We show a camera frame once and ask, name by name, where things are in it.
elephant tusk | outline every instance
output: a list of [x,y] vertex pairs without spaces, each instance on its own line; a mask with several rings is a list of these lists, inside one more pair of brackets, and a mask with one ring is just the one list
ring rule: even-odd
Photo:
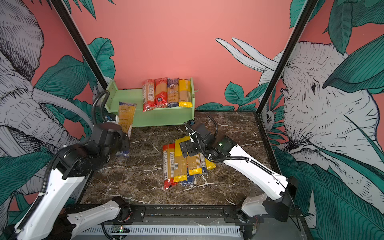
[[11,131],[6,126],[0,126],[0,148],[11,157],[27,154],[27,152],[20,147],[19,143],[15,140]]
[[57,97],[55,95],[52,95],[50,93],[44,92],[43,90],[40,90],[38,88],[33,89],[32,99],[38,103],[53,104],[55,106],[65,108],[76,113],[81,118],[83,118],[86,121],[86,123],[89,125],[91,130],[93,130],[93,123],[89,118],[89,116],[83,110],[81,110],[78,106],[70,103],[69,101],[63,98]]

green leaf illustration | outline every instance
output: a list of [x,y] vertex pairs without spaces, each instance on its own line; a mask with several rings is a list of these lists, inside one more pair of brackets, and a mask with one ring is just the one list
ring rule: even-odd
[[93,7],[93,2],[92,0],[79,0],[82,5],[85,7],[85,9],[92,14],[92,16],[96,19],[95,15],[95,8]]
[[384,35],[349,55],[325,81],[327,86],[348,93],[384,87]]
[[[108,38],[96,38],[91,44],[88,45],[88,47],[103,75],[113,79],[115,77],[116,69],[115,63],[111,59],[111,56],[115,54],[111,41]],[[83,62],[88,76],[89,85],[93,90],[94,87],[97,87],[98,81],[84,57]]]
[[352,3],[333,3],[329,16],[329,37],[341,54],[345,53],[352,33]]
[[73,99],[88,83],[82,62],[69,55],[48,68],[37,81],[35,88],[64,99]]
[[384,237],[384,216],[336,176],[316,164],[297,162],[291,154],[279,148],[275,149],[275,156],[282,174],[294,176],[300,183],[295,204],[300,206],[304,215],[308,213],[313,191],[319,237],[324,240],[351,240],[356,236],[359,240]]
[[276,86],[272,91],[272,96],[271,96],[271,109],[273,109],[273,102],[275,101],[275,94],[276,94]]
[[277,127],[283,127],[284,126],[284,123],[283,122],[277,122],[273,125],[274,128],[277,128]]
[[64,1],[65,5],[67,5],[68,11],[69,11],[70,13],[72,13],[71,5],[70,5],[69,0],[63,0],[63,1]]
[[271,138],[271,139],[281,139],[281,140],[285,140],[285,138],[283,138],[283,136],[279,135],[279,134],[271,134],[271,133],[267,133],[268,137]]
[[384,87],[382,87],[382,88],[371,88],[371,89],[368,89],[368,92],[371,93],[371,94],[379,94],[379,93],[384,92]]
[[249,102],[252,102],[256,98],[260,97],[262,94],[265,93],[266,88],[268,87],[268,83],[263,83],[259,86],[257,86],[255,89],[250,91],[245,97],[252,96],[252,98],[249,100]]
[[200,105],[196,108],[196,110],[199,111],[214,111],[216,108],[222,107],[223,104],[221,103],[205,103],[203,105]]
[[379,156],[382,162],[384,162],[384,153],[379,149],[379,147],[372,141],[370,137],[359,127],[357,126],[349,117],[345,116],[355,127],[364,135],[365,139],[368,140],[369,144],[373,147],[375,150],[376,154]]
[[284,106],[280,106],[273,110],[274,113],[284,113]]
[[362,26],[367,23],[384,24],[384,1],[380,1],[372,7],[365,7],[366,1],[353,4],[352,26]]
[[[79,107],[81,110],[84,111],[84,113],[86,113],[92,119],[92,105],[91,104],[87,103],[86,101],[81,102],[78,99],[76,99],[76,100],[69,99],[69,102],[71,102],[74,105],[76,105],[77,107]],[[88,126],[88,124],[85,122],[85,120],[83,118],[81,118],[79,115],[77,115],[76,113],[74,113],[68,109],[60,108],[60,107],[56,107],[56,108],[61,114],[63,114],[65,116],[65,118],[71,120],[72,122],[80,122],[81,125],[84,127],[84,133],[87,137],[91,135],[91,133],[92,133],[91,128]],[[102,122],[102,117],[100,114],[100,108],[96,108],[96,118],[97,118],[96,119],[97,122]]]
[[19,208],[20,211],[24,211],[26,208],[29,207],[29,204],[25,200],[25,197],[23,194],[20,194],[17,192],[15,194],[15,197],[16,197],[17,207]]
[[279,133],[279,134],[282,134],[282,135],[285,135],[285,133],[277,128],[272,128],[271,132],[274,132],[274,133]]
[[322,148],[319,148],[318,146],[312,144],[310,141],[308,141],[311,145],[316,147],[320,152],[323,152],[331,157],[334,157],[343,163],[347,164],[354,170],[361,173],[363,176],[365,176],[368,180],[370,180],[373,184],[375,184],[378,189],[380,189],[381,192],[384,193],[384,175],[382,175],[381,171],[377,168],[365,164],[359,160],[356,160],[354,158],[348,157],[347,155],[337,153],[337,152],[331,152]]
[[216,108],[216,111],[234,111],[235,107],[234,106],[222,106]]
[[375,5],[376,3],[378,3],[379,1],[381,1],[381,0],[365,0],[364,1],[364,6],[367,7],[367,8],[370,8],[373,5]]
[[255,112],[256,111],[255,106],[256,106],[256,103],[244,105],[244,106],[239,107],[237,109],[237,111],[238,112],[240,112],[240,111]]
[[81,10],[81,8],[80,8],[79,2],[78,2],[77,0],[73,0],[73,1],[74,1],[74,3],[76,4],[76,6],[80,9],[80,12],[83,12],[83,11]]
[[321,7],[323,6],[324,3],[325,3],[325,0],[319,0],[319,1],[316,3],[316,6],[315,6],[314,9],[313,9],[313,12],[312,12],[312,15],[311,15],[309,21],[311,21],[312,18],[317,14],[317,12],[319,12],[319,10],[321,9]]
[[291,27],[294,27],[299,15],[301,13],[301,9],[303,8],[305,0],[292,0],[291,8],[290,8],[290,18],[291,18]]
[[56,119],[57,119],[61,124],[64,123],[65,116],[62,115],[61,113],[59,113],[59,111],[57,111],[57,108],[56,108],[54,105],[52,105],[52,104],[46,104],[45,106],[52,112],[52,114],[56,117]]
[[0,157],[0,186],[2,186],[0,204],[3,204],[12,192],[24,185],[49,160],[51,155],[45,152],[33,152],[19,157]]
[[280,145],[280,143],[276,140],[268,139],[270,144]]
[[281,94],[275,101],[275,103],[273,104],[273,106],[271,107],[271,109],[274,109],[275,107],[277,107],[277,105],[279,105],[281,99],[283,98],[283,95]]
[[242,106],[242,105],[245,105],[247,103],[250,103],[252,99],[252,96],[248,96],[248,97],[245,97],[245,98],[239,98],[237,101],[236,101],[236,104],[239,105],[239,106]]
[[275,122],[278,122],[278,121],[283,120],[283,119],[284,119],[284,115],[281,115],[278,117],[275,116]]
[[244,90],[240,85],[229,82],[224,95],[229,103],[236,104],[237,100],[244,97]]
[[331,168],[331,166],[328,167],[327,172],[329,172],[330,174],[334,175],[335,177],[341,180],[341,177]]

green crate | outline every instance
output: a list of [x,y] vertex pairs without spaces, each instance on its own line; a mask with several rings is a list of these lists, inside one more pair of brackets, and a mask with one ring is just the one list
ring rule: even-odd
[[149,127],[179,125],[195,118],[195,89],[191,78],[192,107],[191,108],[156,108],[143,113],[142,89],[118,90],[115,81],[108,84],[109,99],[105,108],[109,113],[119,114],[119,102],[136,103],[135,116],[132,127]]

pasta package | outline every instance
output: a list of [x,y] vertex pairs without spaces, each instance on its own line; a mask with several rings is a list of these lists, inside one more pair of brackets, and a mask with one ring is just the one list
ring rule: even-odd
[[179,80],[179,106],[184,108],[192,107],[191,81],[188,79]]
[[169,79],[167,82],[167,98],[168,98],[168,107],[178,107],[179,106],[179,79]]
[[175,144],[163,146],[163,174],[164,174],[164,190],[168,189],[177,183],[173,182],[174,167],[175,167]]
[[183,157],[181,152],[180,143],[188,141],[190,138],[182,137],[175,141],[175,171],[174,171],[174,182],[186,181],[187,180],[187,158]]
[[200,153],[200,162],[201,162],[201,172],[206,175],[208,174],[207,165],[205,164],[205,157]]
[[200,154],[196,154],[195,156],[187,157],[188,170],[190,175],[202,174],[201,170],[201,161]]
[[166,108],[168,105],[167,102],[167,79],[168,78],[159,78],[155,80],[156,83],[156,107],[157,108]]
[[143,81],[143,112],[152,110],[156,107],[155,102],[155,79]]
[[[133,117],[135,115],[136,103],[123,103],[119,102],[119,125],[122,131],[131,138]],[[129,157],[129,151],[119,151],[116,153],[117,157]]]
[[205,165],[207,166],[208,171],[216,167],[216,164],[214,162],[209,161],[208,159],[205,159]]

marble table surface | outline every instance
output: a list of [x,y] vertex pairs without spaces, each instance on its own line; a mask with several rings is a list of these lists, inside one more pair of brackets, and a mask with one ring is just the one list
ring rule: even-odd
[[[217,121],[218,134],[228,135],[270,168],[253,113],[196,112],[195,121],[205,123],[214,132],[208,114]],[[111,157],[104,168],[95,172],[81,203],[102,204],[114,196],[122,196],[131,204],[228,205],[263,193],[256,184],[225,164],[217,164],[208,176],[197,175],[194,186],[177,185],[163,190],[162,146],[186,136],[183,129],[182,125],[133,128],[130,157]]]

